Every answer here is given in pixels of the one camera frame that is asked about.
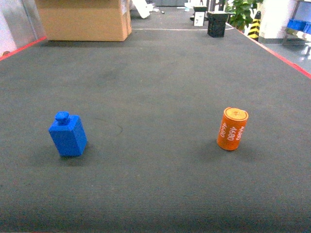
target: bottle cap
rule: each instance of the bottle cap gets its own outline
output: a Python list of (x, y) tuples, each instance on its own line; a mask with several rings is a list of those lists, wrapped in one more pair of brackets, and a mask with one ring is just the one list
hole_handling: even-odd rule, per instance
[(55, 120), (61, 125), (66, 125), (69, 122), (69, 112), (58, 112), (55, 115)]
[(248, 113), (238, 108), (226, 108), (224, 114), (228, 119), (233, 121), (245, 121), (248, 119)]

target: green leaves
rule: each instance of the green leaves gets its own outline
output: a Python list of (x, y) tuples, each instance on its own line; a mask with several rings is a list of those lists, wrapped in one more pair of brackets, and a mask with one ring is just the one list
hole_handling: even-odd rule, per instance
[(250, 9), (257, 2), (263, 2), (263, 0), (231, 0), (226, 6), (226, 11), (233, 14), (229, 23), (238, 30), (243, 30), (245, 25), (253, 21)]

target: orange cylinder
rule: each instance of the orange cylinder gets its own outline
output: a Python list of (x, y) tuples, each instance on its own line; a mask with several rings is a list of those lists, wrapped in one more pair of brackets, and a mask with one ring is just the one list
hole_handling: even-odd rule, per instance
[(220, 124), (217, 144), (224, 150), (238, 148), (248, 120), (248, 113), (238, 108), (226, 108)]

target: potted plant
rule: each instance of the potted plant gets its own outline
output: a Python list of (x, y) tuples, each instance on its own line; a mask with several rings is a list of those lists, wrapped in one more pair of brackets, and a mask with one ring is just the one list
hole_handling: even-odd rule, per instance
[(262, 2), (263, 0), (229, 0), (225, 8), (226, 12), (232, 14), (229, 24), (240, 31), (244, 30), (245, 26), (253, 22), (251, 10), (256, 9), (257, 3)]

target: yellow and black post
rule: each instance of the yellow and black post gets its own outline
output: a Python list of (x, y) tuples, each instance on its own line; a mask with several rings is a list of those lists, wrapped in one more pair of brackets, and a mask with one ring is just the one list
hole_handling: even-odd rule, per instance
[(253, 38), (256, 41), (258, 41), (259, 38), (260, 19), (261, 19), (261, 12), (257, 11), (251, 29), (249, 30), (249, 33), (247, 35), (248, 37)]

